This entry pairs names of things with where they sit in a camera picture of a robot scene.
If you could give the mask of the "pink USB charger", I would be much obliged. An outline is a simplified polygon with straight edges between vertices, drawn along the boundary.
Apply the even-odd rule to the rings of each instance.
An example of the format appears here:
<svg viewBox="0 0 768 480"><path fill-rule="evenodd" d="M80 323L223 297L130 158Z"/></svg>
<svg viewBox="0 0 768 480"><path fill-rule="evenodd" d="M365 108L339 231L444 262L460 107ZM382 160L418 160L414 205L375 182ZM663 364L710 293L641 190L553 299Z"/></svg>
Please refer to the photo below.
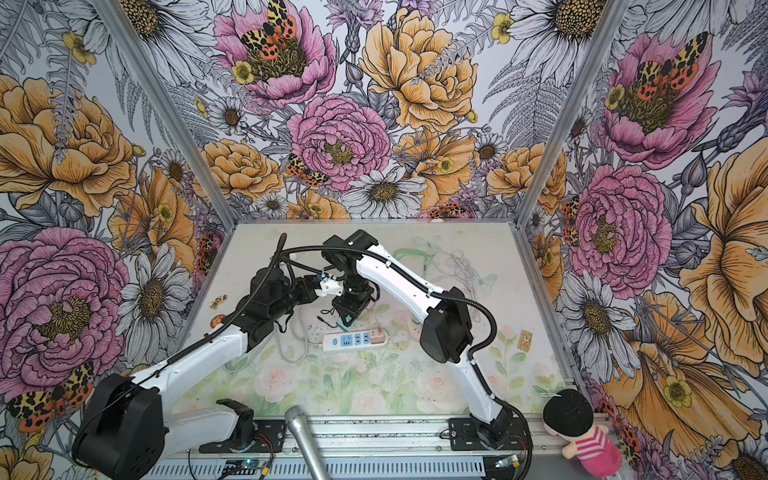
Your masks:
<svg viewBox="0 0 768 480"><path fill-rule="evenodd" d="M374 330L370 330L368 332L368 343L370 345L380 345L384 344L388 339L388 334L384 329L378 328Z"/></svg>

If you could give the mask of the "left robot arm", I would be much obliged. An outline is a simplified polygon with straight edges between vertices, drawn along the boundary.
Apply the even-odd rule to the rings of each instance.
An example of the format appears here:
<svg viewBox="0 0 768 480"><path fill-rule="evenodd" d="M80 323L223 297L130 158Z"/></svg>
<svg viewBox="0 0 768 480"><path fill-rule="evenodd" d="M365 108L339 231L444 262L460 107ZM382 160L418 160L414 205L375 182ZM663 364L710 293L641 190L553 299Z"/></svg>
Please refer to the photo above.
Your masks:
<svg viewBox="0 0 768 480"><path fill-rule="evenodd" d="M261 345L281 317L323 294L324 279L294 279L263 268L250 292L202 339L132 376L112 374L94 390L72 445L72 457L111 479L140 479L166 456L199 446L247 450L256 438L251 408L222 399L172 414L177 401L224 364Z"/></svg>

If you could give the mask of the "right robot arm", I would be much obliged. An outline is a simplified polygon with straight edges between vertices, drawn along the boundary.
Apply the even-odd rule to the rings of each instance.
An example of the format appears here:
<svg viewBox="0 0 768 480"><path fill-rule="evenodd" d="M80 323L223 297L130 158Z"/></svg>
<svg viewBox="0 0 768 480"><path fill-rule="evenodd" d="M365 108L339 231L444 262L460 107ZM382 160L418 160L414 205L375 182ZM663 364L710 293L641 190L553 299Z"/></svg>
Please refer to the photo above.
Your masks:
<svg viewBox="0 0 768 480"><path fill-rule="evenodd" d="M335 286L327 276L321 280L321 291L334 296L332 311L343 330L337 346L363 344L363 336L351 327L382 292L388 293L421 325L422 350L451 372L481 444L501 449L515 441L522 449L532 449L527 419L493 392L477 361L477 353L491 346L498 333L497 322L484 305L456 287L444 289L418 276L363 230L346 239L332 236L320 252L342 274Z"/></svg>

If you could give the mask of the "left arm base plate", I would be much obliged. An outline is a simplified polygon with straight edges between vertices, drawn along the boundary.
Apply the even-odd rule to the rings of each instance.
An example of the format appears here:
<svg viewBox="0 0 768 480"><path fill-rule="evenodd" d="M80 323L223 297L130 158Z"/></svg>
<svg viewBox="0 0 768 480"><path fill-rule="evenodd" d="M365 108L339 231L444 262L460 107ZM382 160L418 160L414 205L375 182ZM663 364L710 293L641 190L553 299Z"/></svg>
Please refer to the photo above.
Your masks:
<svg viewBox="0 0 768 480"><path fill-rule="evenodd" d="M238 428L231 438L203 444L198 447L198 451L202 454L277 454L282 452L286 436L284 420L257 419L250 427Z"/></svg>

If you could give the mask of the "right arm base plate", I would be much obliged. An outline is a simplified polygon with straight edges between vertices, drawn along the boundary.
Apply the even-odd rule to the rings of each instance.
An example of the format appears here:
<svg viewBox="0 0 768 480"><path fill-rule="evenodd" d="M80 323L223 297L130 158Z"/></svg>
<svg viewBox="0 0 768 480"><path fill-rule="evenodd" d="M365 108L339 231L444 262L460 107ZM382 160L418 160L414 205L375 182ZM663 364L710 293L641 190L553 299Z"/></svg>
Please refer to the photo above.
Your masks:
<svg viewBox="0 0 768 480"><path fill-rule="evenodd" d="M531 439L521 418L485 424L474 417L449 418L448 440L452 451L522 451L531 447Z"/></svg>

